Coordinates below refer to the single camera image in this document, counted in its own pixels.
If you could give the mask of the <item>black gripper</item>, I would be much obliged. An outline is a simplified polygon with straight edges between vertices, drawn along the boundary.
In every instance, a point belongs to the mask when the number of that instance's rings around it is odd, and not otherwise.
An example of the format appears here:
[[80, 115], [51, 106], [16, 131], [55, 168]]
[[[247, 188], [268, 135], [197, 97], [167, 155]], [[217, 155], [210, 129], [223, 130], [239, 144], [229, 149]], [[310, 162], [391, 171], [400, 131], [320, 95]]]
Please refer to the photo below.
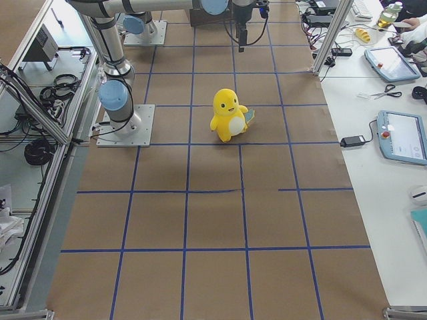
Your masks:
[[[265, 20], [263, 31], [261, 35], [252, 42], [252, 44], [258, 42], [263, 36], [269, 17], [269, 8], [270, 2], [268, 0], [232, 0], [232, 17], [236, 23], [236, 37], [238, 44], [248, 44], [248, 30], [246, 23], [252, 18], [252, 11], [258, 9], [261, 15], [261, 18]], [[244, 47], [241, 45], [238, 46], [238, 52], [243, 53]]]

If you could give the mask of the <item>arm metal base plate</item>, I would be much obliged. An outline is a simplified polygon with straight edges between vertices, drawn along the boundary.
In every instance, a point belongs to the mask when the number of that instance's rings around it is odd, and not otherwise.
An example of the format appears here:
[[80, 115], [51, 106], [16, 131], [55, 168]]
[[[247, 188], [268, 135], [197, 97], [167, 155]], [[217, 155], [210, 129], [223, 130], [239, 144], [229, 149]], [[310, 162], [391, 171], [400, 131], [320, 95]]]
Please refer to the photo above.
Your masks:
[[142, 20], [126, 17], [123, 22], [126, 30], [124, 45], [128, 47], [149, 47], [164, 45], [167, 21], [150, 21], [144, 23]]
[[154, 104], [134, 105], [134, 114], [129, 122], [123, 124], [111, 122], [105, 111], [103, 121], [109, 122], [101, 126], [96, 145], [98, 147], [149, 147], [155, 113]]

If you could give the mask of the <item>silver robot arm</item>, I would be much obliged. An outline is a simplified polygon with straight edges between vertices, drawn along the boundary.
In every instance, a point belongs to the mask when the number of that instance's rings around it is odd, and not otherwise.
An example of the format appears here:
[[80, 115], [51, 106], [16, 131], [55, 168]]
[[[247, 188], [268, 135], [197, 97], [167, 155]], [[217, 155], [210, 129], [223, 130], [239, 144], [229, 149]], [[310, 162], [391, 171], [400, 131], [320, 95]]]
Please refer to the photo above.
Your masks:
[[86, 28], [92, 39], [95, 40], [95, 49], [104, 59], [104, 71], [112, 79], [127, 79], [127, 75], [134, 75], [133, 66], [125, 58], [123, 45], [119, 38], [117, 20], [119, 13], [136, 16], [152, 11], [168, 11], [178, 9], [202, 10], [208, 15], [218, 16], [227, 10], [232, 14], [232, 20], [236, 24], [236, 38], [232, 38], [238, 44], [240, 53], [249, 46], [248, 30], [246, 24], [252, 18], [254, 9], [260, 10], [263, 19], [268, 20], [268, 1], [68, 1], [81, 16], [87, 19], [90, 26]]
[[153, 22], [151, 11], [126, 15], [123, 18], [123, 27], [128, 33], [138, 36], [148, 37], [157, 33], [157, 27]]

